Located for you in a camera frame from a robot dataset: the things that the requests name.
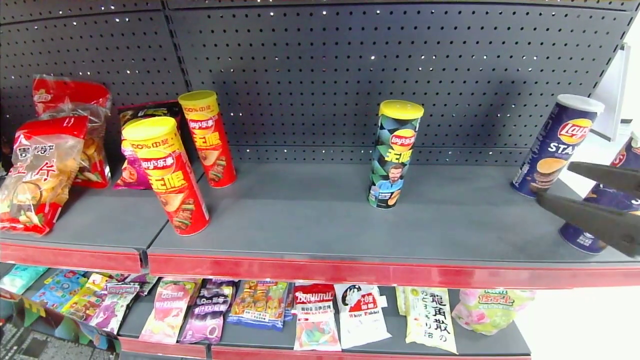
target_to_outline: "green lay's can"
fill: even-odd
[[[379,113],[369,204],[390,209],[400,196],[424,108],[408,101],[387,100],[380,104]]]

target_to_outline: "colorful snack packages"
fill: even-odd
[[[138,292],[140,296],[147,296],[147,294],[154,287],[157,281],[157,276],[151,276],[149,274],[132,274],[129,275],[125,280],[125,282],[134,282],[140,285],[140,290]]]
[[[33,101],[40,119],[87,116],[88,130],[74,184],[89,188],[109,186],[111,171],[104,152],[106,119],[111,94],[102,84],[48,75],[33,80]]]
[[[341,351],[331,284],[296,285],[296,342],[293,350]]]
[[[191,344],[203,340],[211,345],[219,343],[224,323],[222,316],[231,306],[234,290],[234,281],[205,280],[191,307],[180,343]]]
[[[139,291],[140,284],[108,282],[105,285],[107,296],[89,324],[117,334],[131,300]]]
[[[120,117],[120,129],[124,129],[140,119],[158,116],[174,118],[178,129],[180,129],[182,109],[177,101],[148,102],[118,108],[118,116]],[[147,173],[140,159],[125,138],[122,138],[122,154],[125,157],[122,175],[113,187],[116,189],[151,189]]]
[[[31,300],[49,309],[58,310],[71,301],[86,282],[87,278],[73,270],[59,269],[44,281],[45,286]]]
[[[404,301],[407,344],[418,343],[458,353],[447,289],[406,286]]]
[[[340,309],[340,344],[352,348],[391,337],[382,308],[387,305],[377,286],[336,284]]]
[[[276,281],[241,281],[227,322],[281,331],[287,285]]]
[[[167,277],[162,279],[154,299],[154,309],[147,318],[139,339],[152,343],[175,343],[189,304],[189,298],[195,288],[194,282],[173,280]]]
[[[462,289],[452,315],[465,329],[493,335],[507,327],[535,297],[534,290]]]
[[[0,231],[51,231],[79,168],[87,122],[86,116],[62,117],[20,126],[14,166],[0,186]]]
[[[111,279],[100,274],[92,274],[85,284],[67,305],[63,306],[60,313],[69,315],[80,321],[89,322],[102,305],[107,293],[104,286]]]
[[[11,272],[0,279],[0,288],[22,295],[48,269],[42,266],[14,265]]]

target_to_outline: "blue lay's stax can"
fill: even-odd
[[[588,97],[558,95],[511,187],[527,197],[547,191],[603,111],[601,102]]]
[[[375,208],[396,205],[423,114],[422,106],[408,101],[387,100],[380,104],[369,186],[369,204]]]
[[[631,135],[611,166],[640,170],[640,133],[634,132]],[[584,202],[640,215],[640,199],[602,184],[596,184],[584,198]],[[560,236],[576,249],[590,254],[599,254],[607,247],[604,242],[569,223],[564,223],[560,228]]]

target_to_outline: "white can lid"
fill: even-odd
[[[557,102],[572,109],[589,111],[591,113],[599,114],[604,111],[603,103],[580,95],[560,94],[557,97]]]

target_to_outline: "yellow lay's can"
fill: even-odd
[[[409,167],[424,108],[413,102],[387,100],[380,104],[378,137],[373,150],[369,204],[393,208]]]
[[[122,137],[129,142],[151,188],[178,235],[199,233],[209,225],[189,158],[172,117],[150,117],[128,124]]]

